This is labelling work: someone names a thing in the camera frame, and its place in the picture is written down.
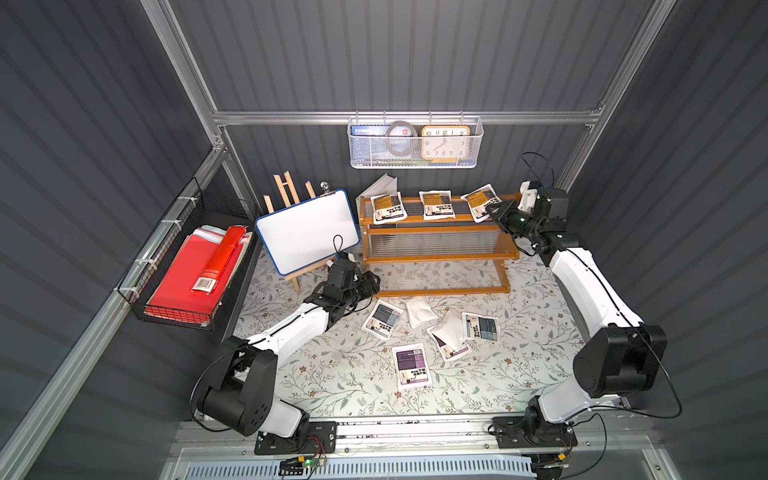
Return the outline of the red long box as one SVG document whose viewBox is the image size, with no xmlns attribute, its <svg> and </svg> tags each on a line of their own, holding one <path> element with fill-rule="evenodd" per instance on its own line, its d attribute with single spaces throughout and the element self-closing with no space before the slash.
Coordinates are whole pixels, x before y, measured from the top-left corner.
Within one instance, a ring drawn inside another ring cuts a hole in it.
<svg viewBox="0 0 768 480">
<path fill-rule="evenodd" d="M 228 228 L 214 255 L 193 285 L 192 289 L 194 291 L 210 294 L 214 290 L 227 262 L 246 233 L 247 228 L 245 226 L 232 226 Z"/>
</svg>

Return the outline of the whiteboard with blue frame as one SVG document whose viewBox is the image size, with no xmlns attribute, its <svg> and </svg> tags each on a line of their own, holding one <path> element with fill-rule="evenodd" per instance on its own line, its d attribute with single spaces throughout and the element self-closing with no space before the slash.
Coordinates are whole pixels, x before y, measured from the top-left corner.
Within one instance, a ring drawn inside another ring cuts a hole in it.
<svg viewBox="0 0 768 480">
<path fill-rule="evenodd" d="M 262 216 L 255 229 L 283 277 L 361 241 L 343 189 Z"/>
</svg>

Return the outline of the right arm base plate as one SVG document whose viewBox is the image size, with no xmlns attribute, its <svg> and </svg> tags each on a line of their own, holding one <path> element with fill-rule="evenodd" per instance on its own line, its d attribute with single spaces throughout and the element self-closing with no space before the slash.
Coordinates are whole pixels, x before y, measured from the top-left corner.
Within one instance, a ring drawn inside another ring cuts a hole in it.
<svg viewBox="0 0 768 480">
<path fill-rule="evenodd" d="M 497 416 L 491 419 L 487 432 L 500 449 L 564 448 L 578 445 L 574 431 L 565 424 L 552 424 L 522 415 Z"/>
</svg>

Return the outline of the red folder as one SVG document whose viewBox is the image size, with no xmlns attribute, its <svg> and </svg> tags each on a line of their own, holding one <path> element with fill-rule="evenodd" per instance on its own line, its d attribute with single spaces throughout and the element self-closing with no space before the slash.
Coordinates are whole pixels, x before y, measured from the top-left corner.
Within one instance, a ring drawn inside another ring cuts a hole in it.
<svg viewBox="0 0 768 480">
<path fill-rule="evenodd" d="M 227 230 L 204 225 L 187 236 L 159 287 L 144 307 L 145 314 L 200 326 L 211 322 L 252 238 L 252 233 L 247 230 L 210 294 L 194 291 L 193 285 Z"/>
</svg>

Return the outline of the blue box in basket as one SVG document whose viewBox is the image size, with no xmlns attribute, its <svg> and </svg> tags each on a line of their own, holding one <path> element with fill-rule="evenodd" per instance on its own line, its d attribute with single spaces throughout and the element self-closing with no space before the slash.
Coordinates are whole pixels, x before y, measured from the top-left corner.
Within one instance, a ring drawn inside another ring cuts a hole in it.
<svg viewBox="0 0 768 480">
<path fill-rule="evenodd" d="M 386 136 L 388 130 L 388 125 L 351 125 L 349 134 L 351 136 L 381 137 Z"/>
</svg>

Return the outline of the round grey tape roll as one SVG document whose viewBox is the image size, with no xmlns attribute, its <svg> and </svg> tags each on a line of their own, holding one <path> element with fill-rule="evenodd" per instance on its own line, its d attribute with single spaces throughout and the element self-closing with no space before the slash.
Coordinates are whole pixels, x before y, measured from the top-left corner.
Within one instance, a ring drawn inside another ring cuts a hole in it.
<svg viewBox="0 0 768 480">
<path fill-rule="evenodd" d="M 389 154 L 395 157 L 411 155 L 412 138 L 417 136 L 413 124 L 397 120 L 392 122 L 385 133 L 385 147 Z"/>
</svg>

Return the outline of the wooden easel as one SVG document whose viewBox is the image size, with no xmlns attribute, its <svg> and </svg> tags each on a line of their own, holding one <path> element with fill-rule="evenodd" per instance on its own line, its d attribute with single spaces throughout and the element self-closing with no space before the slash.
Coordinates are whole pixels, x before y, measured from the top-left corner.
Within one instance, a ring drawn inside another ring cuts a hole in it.
<svg viewBox="0 0 768 480">
<path fill-rule="evenodd" d="M 292 175 L 289 171 L 285 171 L 283 174 L 275 174 L 273 175 L 273 179 L 276 183 L 278 192 L 280 194 L 280 197 L 282 199 L 282 202 L 285 208 L 288 208 L 291 206 L 297 206 L 302 202 L 297 192 L 297 188 L 294 184 Z M 321 182 L 320 187 L 322 189 L 321 193 L 323 194 L 328 193 L 327 182 Z M 312 182 L 306 181 L 304 183 L 304 188 L 306 189 L 310 200 L 318 197 L 317 193 L 314 190 Z M 267 208 L 267 212 L 269 214 L 275 213 L 277 209 L 273 205 L 273 201 L 270 198 L 270 196 L 263 195 L 263 200 Z M 295 292 L 298 294 L 301 291 L 300 284 L 299 284 L 299 277 L 304 274 L 311 273 L 313 271 L 321 269 L 323 266 L 326 265 L 326 262 L 327 260 L 320 260 L 320 261 L 311 263 L 310 265 L 303 267 L 302 269 L 299 269 L 297 272 L 285 276 L 284 279 L 286 281 L 289 281 L 292 284 Z"/>
</svg>

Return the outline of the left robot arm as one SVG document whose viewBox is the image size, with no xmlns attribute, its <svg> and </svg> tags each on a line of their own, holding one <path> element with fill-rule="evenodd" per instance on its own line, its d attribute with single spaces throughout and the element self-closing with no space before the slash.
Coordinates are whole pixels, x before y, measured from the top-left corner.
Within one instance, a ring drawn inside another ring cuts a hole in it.
<svg viewBox="0 0 768 480">
<path fill-rule="evenodd" d="M 259 334 L 222 341 L 192 388 L 193 421 L 202 425 L 207 416 L 222 425 L 219 433 L 263 433 L 305 442 L 309 414 L 276 396 L 277 370 L 310 340 L 355 312 L 360 302 L 373 299 L 380 283 L 378 275 L 362 271 L 349 253 L 336 254 L 327 279 L 294 312 Z"/>
</svg>

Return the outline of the wooden two-tier shelf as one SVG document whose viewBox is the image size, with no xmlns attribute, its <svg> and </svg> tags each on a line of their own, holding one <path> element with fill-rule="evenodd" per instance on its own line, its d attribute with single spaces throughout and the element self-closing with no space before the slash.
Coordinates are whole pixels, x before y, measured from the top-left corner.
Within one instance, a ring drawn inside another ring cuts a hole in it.
<svg viewBox="0 0 768 480">
<path fill-rule="evenodd" d="M 362 230 L 362 256 L 369 269 L 411 265 L 421 273 L 428 266 L 477 265 L 494 274 L 481 284 L 470 281 L 462 286 L 447 280 L 430 280 L 421 276 L 408 280 L 403 273 L 381 273 L 380 297 L 413 297 L 440 295 L 507 294 L 511 284 L 505 262 L 518 260 L 520 252 L 512 238 L 494 223 L 476 223 L 469 207 L 453 197 L 456 216 L 441 220 L 425 220 L 423 205 L 417 197 L 402 200 L 408 217 L 404 220 L 376 225 L 373 203 L 366 197 L 357 202 Z"/>
</svg>

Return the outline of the dark blue coffee bag under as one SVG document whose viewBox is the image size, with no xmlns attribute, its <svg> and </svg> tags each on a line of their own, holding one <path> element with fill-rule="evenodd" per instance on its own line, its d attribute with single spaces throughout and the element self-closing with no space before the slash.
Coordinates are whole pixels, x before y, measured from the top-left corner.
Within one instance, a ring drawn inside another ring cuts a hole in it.
<svg viewBox="0 0 768 480">
<path fill-rule="evenodd" d="M 404 313 L 403 309 L 383 300 L 378 300 L 363 323 L 361 330 L 379 340 L 389 340 Z"/>
</svg>

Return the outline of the yellow coffee bag top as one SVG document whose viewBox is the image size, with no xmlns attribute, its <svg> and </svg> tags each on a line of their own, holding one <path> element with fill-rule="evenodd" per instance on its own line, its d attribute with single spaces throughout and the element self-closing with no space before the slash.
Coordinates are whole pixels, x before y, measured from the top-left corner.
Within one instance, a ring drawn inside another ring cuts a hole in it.
<svg viewBox="0 0 768 480">
<path fill-rule="evenodd" d="M 408 218 L 400 192 L 374 196 L 371 198 L 371 204 L 375 225 L 395 223 Z"/>
</svg>

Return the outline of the yellow coffee bag front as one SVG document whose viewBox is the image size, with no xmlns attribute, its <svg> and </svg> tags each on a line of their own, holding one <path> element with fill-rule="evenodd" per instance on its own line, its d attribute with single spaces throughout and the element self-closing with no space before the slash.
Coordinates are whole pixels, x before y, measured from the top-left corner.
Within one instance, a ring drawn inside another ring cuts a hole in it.
<svg viewBox="0 0 768 480">
<path fill-rule="evenodd" d="M 472 192 L 464 194 L 460 199 L 467 203 L 470 215 L 475 223 L 481 223 L 489 217 L 487 212 L 489 205 L 502 202 L 491 184 L 486 184 Z"/>
</svg>

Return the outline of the yellow coffee bag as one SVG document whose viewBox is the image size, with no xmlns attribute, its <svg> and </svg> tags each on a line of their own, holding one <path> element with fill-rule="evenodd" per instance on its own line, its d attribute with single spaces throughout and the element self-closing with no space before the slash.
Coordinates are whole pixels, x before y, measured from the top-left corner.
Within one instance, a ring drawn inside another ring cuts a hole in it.
<svg viewBox="0 0 768 480">
<path fill-rule="evenodd" d="M 486 184 L 472 192 L 464 194 L 460 199 L 467 203 L 470 215 L 475 223 L 481 223 L 489 217 L 487 212 L 489 205 L 502 202 L 491 184 Z"/>
<path fill-rule="evenodd" d="M 374 196 L 371 198 L 371 204 L 375 225 L 395 223 L 408 218 L 400 192 Z"/>
<path fill-rule="evenodd" d="M 456 218 L 450 190 L 420 191 L 419 197 L 423 205 L 424 221 Z"/>
</svg>

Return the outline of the dark blue coffee bag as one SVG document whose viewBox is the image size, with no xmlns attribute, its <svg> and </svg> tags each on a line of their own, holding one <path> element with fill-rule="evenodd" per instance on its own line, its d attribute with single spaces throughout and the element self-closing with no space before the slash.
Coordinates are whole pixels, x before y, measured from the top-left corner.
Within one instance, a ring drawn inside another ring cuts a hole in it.
<svg viewBox="0 0 768 480">
<path fill-rule="evenodd" d="M 499 340 L 500 326 L 495 317 L 463 312 L 464 338 L 467 340 L 486 340 L 497 342 Z"/>
</svg>

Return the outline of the purple coffee bag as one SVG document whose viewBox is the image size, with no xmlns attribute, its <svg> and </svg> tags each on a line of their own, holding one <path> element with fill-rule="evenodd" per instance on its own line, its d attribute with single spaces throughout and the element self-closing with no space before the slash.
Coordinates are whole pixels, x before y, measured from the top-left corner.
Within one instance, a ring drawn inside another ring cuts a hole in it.
<svg viewBox="0 0 768 480">
<path fill-rule="evenodd" d="M 467 344 L 462 344 L 461 348 L 456 350 L 456 349 L 453 349 L 447 343 L 445 343 L 439 337 L 433 336 L 432 339 L 435 341 L 437 345 L 440 356 L 446 362 L 460 359 L 471 352 L 471 348 Z"/>
<path fill-rule="evenodd" d="M 423 343 L 393 347 L 392 354 L 399 391 L 428 387 L 432 384 Z"/>
</svg>

